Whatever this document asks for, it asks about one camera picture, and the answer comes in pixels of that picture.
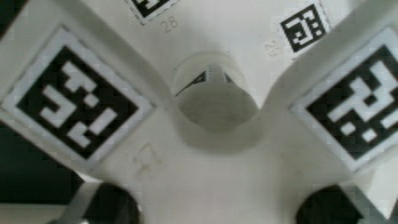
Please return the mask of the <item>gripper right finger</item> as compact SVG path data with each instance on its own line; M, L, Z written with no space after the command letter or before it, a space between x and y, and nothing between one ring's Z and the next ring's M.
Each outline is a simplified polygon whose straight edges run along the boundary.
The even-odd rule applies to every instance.
M398 199L390 215L383 216L360 188L334 184L307 196L295 224L398 224Z

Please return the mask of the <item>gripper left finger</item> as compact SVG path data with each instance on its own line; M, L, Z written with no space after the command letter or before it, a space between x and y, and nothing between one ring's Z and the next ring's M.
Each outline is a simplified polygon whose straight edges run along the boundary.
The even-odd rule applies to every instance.
M128 191L110 183L85 182L49 224L142 224L140 208Z

